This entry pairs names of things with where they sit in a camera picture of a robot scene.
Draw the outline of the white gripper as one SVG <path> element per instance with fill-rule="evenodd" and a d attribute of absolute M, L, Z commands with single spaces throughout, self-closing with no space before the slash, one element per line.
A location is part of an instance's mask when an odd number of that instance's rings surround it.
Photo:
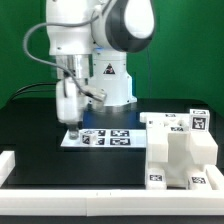
<path fill-rule="evenodd" d="M 78 122 L 83 120 L 87 98 L 80 94 L 71 78 L 60 80 L 56 84 L 56 110 L 61 123 L 68 125 L 69 138 L 75 140 L 79 137 Z"/>

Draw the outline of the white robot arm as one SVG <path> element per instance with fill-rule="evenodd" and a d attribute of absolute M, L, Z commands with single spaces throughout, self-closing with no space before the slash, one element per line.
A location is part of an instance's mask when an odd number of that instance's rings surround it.
<path fill-rule="evenodd" d="M 46 0 L 49 54 L 56 59 L 56 109 L 79 137 L 86 108 L 122 111 L 136 104 L 126 55 L 154 33 L 151 0 Z"/>

